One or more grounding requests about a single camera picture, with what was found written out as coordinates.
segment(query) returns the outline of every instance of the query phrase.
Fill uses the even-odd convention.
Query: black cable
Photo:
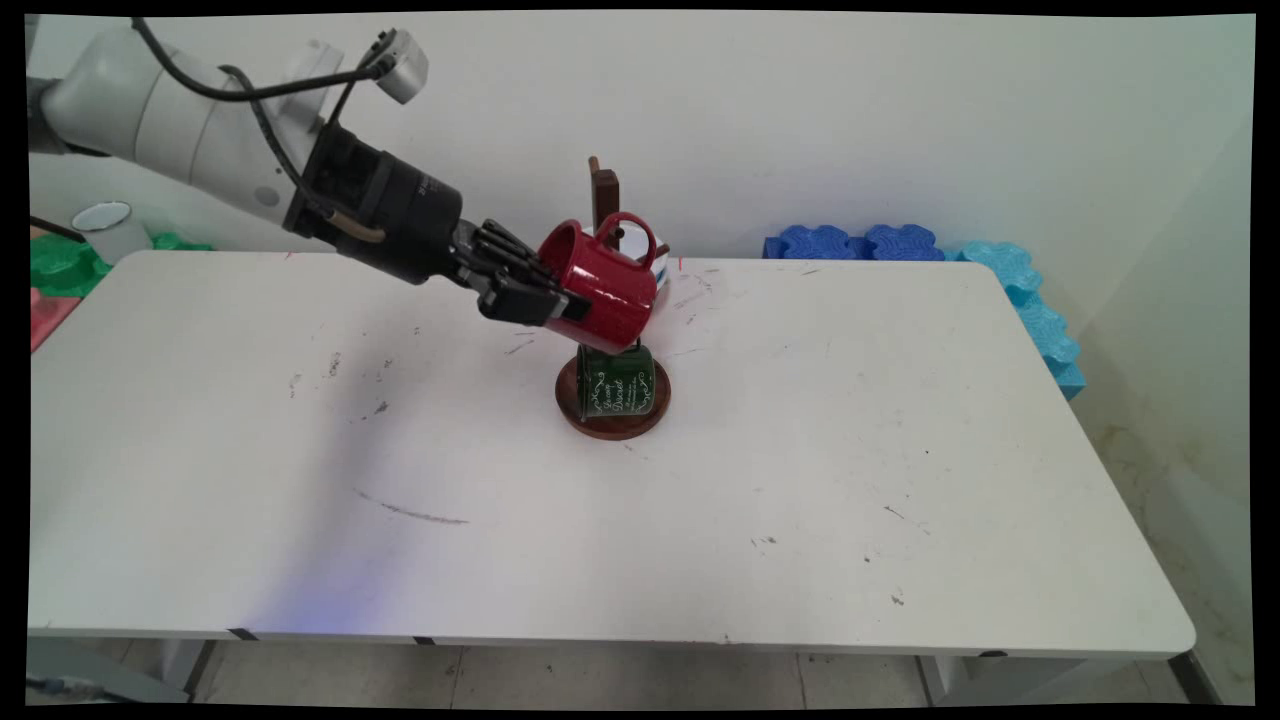
[[[280,95],[292,95],[294,92],[305,92],[307,90],[316,90],[320,87],[332,87],[334,85],[342,85],[344,82],[356,82],[361,79],[375,79],[381,77],[381,70],[375,65],[357,68],[346,73],[335,73],[332,76],[315,77],[307,79],[300,79],[294,82],[285,82],[280,85],[273,85],[270,87],[260,87],[253,90],[234,91],[234,90],[218,90],[215,87],[209,87],[207,85],[201,85],[193,79],[187,73],[182,72],[178,65],[169,59],[169,54],[165,53],[164,46],[156,40],[156,36],[147,27],[147,22],[142,18],[129,18],[133,23],[133,29],[138,31],[142,40],[151,49],[151,54],[155,55],[160,67],[165,69],[175,81],[182,83],[183,87],[195,92],[196,95],[202,95],[212,100],[220,100],[223,102],[248,102],[251,100],[266,100],[268,97],[278,97]]]
[[[356,70],[362,70],[374,59],[374,51],[370,50],[365,53],[365,56],[356,63]],[[347,87],[342,88],[342,96],[338,97],[338,104],[333,106],[333,113],[329,113],[329,122],[338,124],[338,117],[342,115],[342,109],[347,105],[347,97],[351,96],[351,90],[356,87],[356,81],[347,83]]]
[[[221,65],[218,68],[224,73],[236,78],[244,90],[252,91],[253,83],[250,82],[248,76],[246,76],[236,65]],[[311,187],[302,179],[298,174],[297,168],[293,167],[293,161],[289,160],[288,154],[284,152],[284,147],[280,145],[279,138],[275,137],[275,129],[271,127],[271,120],[266,117],[266,110],[262,108],[260,100],[250,100],[250,108],[253,110],[253,118],[257,119],[257,127],[262,131],[262,137],[266,140],[268,147],[271,149],[271,154],[275,155],[275,160],[280,164],[284,174],[289,176],[293,186],[298,188],[298,192],[306,197],[307,202],[315,209],[321,218],[330,218],[333,215],[333,208],[328,202],[320,200],[320,197],[311,190]]]

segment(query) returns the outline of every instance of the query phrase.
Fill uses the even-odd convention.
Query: blue foam block
[[[876,243],[865,237],[849,238],[849,249],[854,251],[854,258],[859,260],[874,260]]]
[[[977,240],[960,250],[960,259],[979,263],[996,272],[1005,295],[1021,307],[1039,290],[1044,278],[1032,269],[1032,254],[1012,242],[983,242]]]
[[[764,256],[786,260],[855,260],[849,246],[849,233],[833,227],[809,229],[791,225],[778,237],[764,240]]]
[[[781,237],[767,237],[764,238],[764,259],[765,260],[781,260],[787,250],[787,245],[782,242]]]
[[[873,243],[872,256],[877,260],[942,260],[942,251],[933,247],[937,237],[920,225],[891,228],[876,225],[867,231]]]

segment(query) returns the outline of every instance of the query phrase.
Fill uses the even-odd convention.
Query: floor tile
[[[795,655],[644,647],[467,648],[456,708],[773,710],[804,706]]]
[[[196,702],[448,707],[460,648],[219,642]]]
[[[1082,702],[1156,702],[1152,700],[1147,680],[1143,679],[1138,665],[1130,662],[1111,673],[1097,678],[1068,694],[1052,701],[1052,705],[1074,705]]]
[[[1187,693],[1183,692],[1183,687],[1178,683],[1174,669],[1169,666],[1167,661],[1156,660],[1137,665],[1142,679],[1147,682],[1147,689],[1151,691],[1151,702],[1187,702]]]
[[[120,662],[134,643],[132,638],[73,638],[72,642]]]
[[[809,710],[928,706],[915,657],[801,652],[799,659]]]

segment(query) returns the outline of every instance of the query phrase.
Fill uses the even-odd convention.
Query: light blue foam block
[[[975,240],[960,250],[960,260],[979,263],[995,270],[1015,307],[1021,307],[1044,282],[1032,268],[1032,254],[1012,242]]]
[[[1018,316],[1053,377],[1075,363],[1080,355],[1080,343],[1068,337],[1066,318],[1044,305],[1038,292],[1033,292],[1027,302],[1018,307]]]
[[[1080,395],[1080,391],[1085,386],[1084,373],[1075,366],[1075,363],[1071,363],[1065,370],[1053,375],[1053,379],[1057,380],[1057,389],[1062,391],[1062,397],[1068,400]]]

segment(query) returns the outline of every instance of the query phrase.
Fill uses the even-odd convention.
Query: robotic arm
[[[340,61],[311,41],[291,82],[255,88],[133,18],[100,33],[65,78],[27,78],[28,150],[137,163],[406,282],[443,275],[475,290],[494,320],[581,320],[590,301],[559,287],[532,249],[494,220],[463,220],[457,190],[339,126],[356,82],[375,81],[401,104],[426,83],[408,32],[380,33],[355,70],[334,74]],[[337,85],[346,90],[324,122]]]

